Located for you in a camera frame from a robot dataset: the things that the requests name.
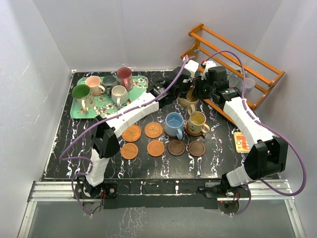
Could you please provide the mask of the gold brown mug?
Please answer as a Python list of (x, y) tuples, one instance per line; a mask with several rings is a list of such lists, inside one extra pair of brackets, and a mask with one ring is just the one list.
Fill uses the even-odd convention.
[(193, 90), (194, 89), (190, 89), (188, 92), (187, 92), (187, 95), (185, 98), (180, 98), (178, 97), (177, 98), (177, 103), (178, 105), (183, 108), (183, 109), (186, 109), (187, 110), (187, 113), (191, 116), (191, 115), (194, 115), (195, 112), (196, 112), (196, 105), (198, 104), (199, 102), (199, 99), (196, 99), (194, 96), (193, 96)]

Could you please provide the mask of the cream yellow mug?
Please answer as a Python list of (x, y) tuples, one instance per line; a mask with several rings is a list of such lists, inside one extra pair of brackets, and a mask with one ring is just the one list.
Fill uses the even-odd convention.
[(210, 132), (210, 127), (206, 124), (206, 116), (202, 112), (195, 112), (194, 115), (191, 115), (187, 121), (188, 129), (192, 133), (209, 133)]

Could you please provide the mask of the light blue mug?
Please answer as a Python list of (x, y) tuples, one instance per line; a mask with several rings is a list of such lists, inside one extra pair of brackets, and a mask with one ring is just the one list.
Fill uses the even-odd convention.
[(169, 113), (164, 122), (164, 130), (184, 130), (184, 118), (180, 113), (172, 112)]

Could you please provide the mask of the ringed wooden coaster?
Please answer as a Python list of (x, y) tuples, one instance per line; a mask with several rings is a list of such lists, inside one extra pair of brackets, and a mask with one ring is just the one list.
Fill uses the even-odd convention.
[(176, 129), (176, 130), (164, 130), (165, 134), (169, 137), (177, 138), (181, 140), (183, 138), (183, 130)]
[(187, 125), (188, 125), (188, 123), (185, 124), (185, 131), (186, 131), (189, 135), (191, 135), (191, 136), (201, 136), (201, 135), (204, 134), (203, 132), (192, 133), (192, 132), (188, 129)]

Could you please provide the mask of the woven rattan coaster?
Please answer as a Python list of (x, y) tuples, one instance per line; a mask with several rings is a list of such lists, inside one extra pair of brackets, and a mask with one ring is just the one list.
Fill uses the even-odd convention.
[(158, 122), (150, 122), (145, 126), (145, 135), (148, 138), (158, 138), (163, 133), (163, 127)]
[(138, 125), (133, 124), (122, 133), (122, 138), (127, 142), (135, 142), (141, 135), (142, 129)]

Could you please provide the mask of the maroon tall mug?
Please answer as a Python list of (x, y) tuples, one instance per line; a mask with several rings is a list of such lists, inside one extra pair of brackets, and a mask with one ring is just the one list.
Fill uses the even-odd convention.
[(133, 88), (133, 77), (131, 69), (122, 67), (116, 72), (118, 82), (121, 86), (124, 86), (127, 91)]

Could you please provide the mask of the dark walnut coaster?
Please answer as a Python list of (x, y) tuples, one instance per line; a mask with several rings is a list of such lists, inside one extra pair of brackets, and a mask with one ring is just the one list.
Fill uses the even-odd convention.
[(206, 146), (199, 140), (192, 141), (188, 146), (189, 153), (195, 157), (201, 157), (206, 152)]
[(183, 141), (175, 139), (169, 142), (168, 151), (173, 156), (181, 156), (185, 152), (186, 146)]

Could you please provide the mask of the silver white mug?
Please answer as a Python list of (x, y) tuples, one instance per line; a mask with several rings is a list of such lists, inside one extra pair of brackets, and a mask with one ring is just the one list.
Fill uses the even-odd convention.
[(117, 105), (117, 108), (121, 109), (122, 105), (127, 103), (129, 99), (129, 94), (124, 86), (117, 85), (112, 88), (111, 98), (113, 102)]

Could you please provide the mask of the light orange wooden coaster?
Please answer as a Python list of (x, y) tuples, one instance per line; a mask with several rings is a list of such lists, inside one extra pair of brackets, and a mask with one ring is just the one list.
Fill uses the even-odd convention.
[(153, 140), (147, 145), (147, 152), (153, 157), (161, 156), (165, 151), (164, 144), (159, 140)]

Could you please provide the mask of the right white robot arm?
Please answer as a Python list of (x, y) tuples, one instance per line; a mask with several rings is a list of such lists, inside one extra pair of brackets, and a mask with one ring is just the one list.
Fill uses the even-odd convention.
[(220, 183), (211, 188), (213, 193), (231, 197), (241, 185), (285, 170), (287, 142), (258, 124), (259, 119), (239, 89), (229, 86), (225, 67), (206, 66), (196, 78), (194, 94), (202, 99), (212, 98), (234, 121), (251, 148), (244, 164), (223, 174)]

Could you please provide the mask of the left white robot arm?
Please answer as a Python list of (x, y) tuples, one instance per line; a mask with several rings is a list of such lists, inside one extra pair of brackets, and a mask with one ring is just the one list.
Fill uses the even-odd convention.
[(190, 69), (188, 65), (178, 67), (172, 71), (170, 78), (158, 80), (140, 97), (112, 116), (105, 119), (100, 116), (95, 118), (88, 171), (82, 179), (76, 179), (86, 196), (96, 198), (101, 195), (107, 164), (120, 149), (118, 138), (122, 133), (145, 116), (170, 105), (178, 97), (185, 97), (192, 86), (196, 71), (196, 67)]

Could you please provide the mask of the orange patterned card box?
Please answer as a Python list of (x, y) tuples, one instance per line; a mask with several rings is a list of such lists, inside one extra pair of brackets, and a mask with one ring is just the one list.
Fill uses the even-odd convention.
[(234, 132), (235, 148), (238, 153), (250, 152), (249, 144), (246, 137), (241, 132)]

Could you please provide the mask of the dark grey mug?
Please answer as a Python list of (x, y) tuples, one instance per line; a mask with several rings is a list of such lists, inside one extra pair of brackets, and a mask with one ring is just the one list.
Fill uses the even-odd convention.
[(113, 87), (118, 86), (118, 80), (113, 75), (105, 76), (102, 80), (102, 86), (105, 88), (105, 93), (110, 95)]

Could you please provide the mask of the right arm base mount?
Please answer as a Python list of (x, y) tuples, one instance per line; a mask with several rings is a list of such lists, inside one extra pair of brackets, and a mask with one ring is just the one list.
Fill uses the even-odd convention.
[[(247, 205), (242, 210), (238, 211), (240, 191), (242, 190), (247, 191), (249, 199)], [(219, 207), (219, 210), (221, 210), (221, 215), (228, 215), (230, 217), (243, 213), (249, 207), (252, 197), (250, 189), (245, 184), (231, 187), (226, 174), (222, 176), (220, 184), (209, 186), (206, 183), (204, 186), (198, 187), (198, 192), (206, 198), (218, 198), (222, 196), (233, 197), (233, 199), (230, 201), (221, 201)]]

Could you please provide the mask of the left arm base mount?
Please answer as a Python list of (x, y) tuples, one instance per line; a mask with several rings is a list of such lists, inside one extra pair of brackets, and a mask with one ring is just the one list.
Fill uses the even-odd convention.
[[(73, 197), (80, 204), (82, 210), (90, 218), (93, 217), (97, 209), (103, 209), (107, 199), (116, 199), (118, 196), (118, 185), (113, 182), (102, 182), (96, 186), (88, 183), (84, 175), (74, 176), (71, 181)], [(93, 211), (85, 208), (82, 199), (100, 199), (100, 205)]]

